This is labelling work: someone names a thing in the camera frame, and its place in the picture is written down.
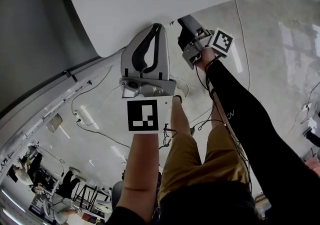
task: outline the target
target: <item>gray wall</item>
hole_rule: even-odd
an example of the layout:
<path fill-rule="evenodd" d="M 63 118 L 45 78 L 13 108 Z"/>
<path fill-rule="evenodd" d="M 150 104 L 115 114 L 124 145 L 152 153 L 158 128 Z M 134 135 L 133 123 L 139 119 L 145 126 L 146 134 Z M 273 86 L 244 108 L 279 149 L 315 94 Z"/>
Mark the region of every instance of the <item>gray wall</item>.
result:
<path fill-rule="evenodd" d="M 62 0 L 0 0 L 0 7 L 0 111 L 45 80 L 97 56 L 75 30 L 77 18 L 71 20 Z"/>

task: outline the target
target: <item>black sleeve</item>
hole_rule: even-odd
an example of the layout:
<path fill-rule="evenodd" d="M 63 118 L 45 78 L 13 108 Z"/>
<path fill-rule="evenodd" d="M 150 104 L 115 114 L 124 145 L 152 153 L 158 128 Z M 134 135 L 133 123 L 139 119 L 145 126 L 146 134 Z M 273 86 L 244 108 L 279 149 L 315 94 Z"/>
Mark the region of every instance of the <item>black sleeve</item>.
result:
<path fill-rule="evenodd" d="M 313 201 L 320 199 L 320 178 L 280 138 L 261 103 L 219 60 L 207 76 L 273 211 L 304 216 L 320 210 L 320 202 Z"/>
<path fill-rule="evenodd" d="M 134 211 L 127 208 L 117 206 L 105 223 L 106 225 L 112 224 L 135 224 L 135 225 L 146 225 L 147 223 Z"/>

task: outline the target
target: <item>khaki shorts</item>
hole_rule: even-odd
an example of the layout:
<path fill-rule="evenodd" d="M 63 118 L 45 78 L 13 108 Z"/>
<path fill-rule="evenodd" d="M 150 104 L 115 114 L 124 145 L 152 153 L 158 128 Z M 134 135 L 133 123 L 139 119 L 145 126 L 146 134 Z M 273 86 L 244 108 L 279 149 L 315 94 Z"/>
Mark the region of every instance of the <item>khaki shorts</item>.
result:
<path fill-rule="evenodd" d="M 183 187 L 221 181 L 249 183 L 246 166 L 225 126 L 209 134 L 203 164 L 195 139 L 178 133 L 163 168 L 158 201 Z"/>

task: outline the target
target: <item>white sneaker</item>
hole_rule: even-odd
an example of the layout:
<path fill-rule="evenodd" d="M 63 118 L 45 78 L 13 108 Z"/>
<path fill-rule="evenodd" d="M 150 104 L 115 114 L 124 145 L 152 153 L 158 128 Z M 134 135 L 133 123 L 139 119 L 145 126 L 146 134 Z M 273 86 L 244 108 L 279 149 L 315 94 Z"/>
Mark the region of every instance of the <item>white sneaker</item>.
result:
<path fill-rule="evenodd" d="M 74 168 L 74 167 L 69 167 L 69 170 L 74 174 L 74 175 L 78 175 L 80 174 L 81 172 L 77 169 L 77 168 Z"/>
<path fill-rule="evenodd" d="M 79 175 L 76 175 L 76 176 L 74 176 L 76 179 L 79 179 L 80 180 L 80 182 L 84 182 L 84 183 L 86 183 L 87 182 L 87 180 L 85 179 L 85 178 L 83 178 L 83 177 L 81 177 L 81 176 L 79 176 Z"/>

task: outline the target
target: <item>black and white square marker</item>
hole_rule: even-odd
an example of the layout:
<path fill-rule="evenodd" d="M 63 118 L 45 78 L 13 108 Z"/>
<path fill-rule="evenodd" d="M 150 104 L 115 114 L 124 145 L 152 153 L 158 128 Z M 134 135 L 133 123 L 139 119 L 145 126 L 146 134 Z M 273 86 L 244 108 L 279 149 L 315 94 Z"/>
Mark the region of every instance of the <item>black and white square marker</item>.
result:
<path fill-rule="evenodd" d="M 130 132 L 159 130 L 156 99 L 128 101 L 127 116 Z"/>
<path fill-rule="evenodd" d="M 222 29 L 217 28 L 214 32 L 210 46 L 220 53 L 228 55 L 233 40 L 232 36 L 228 35 Z"/>

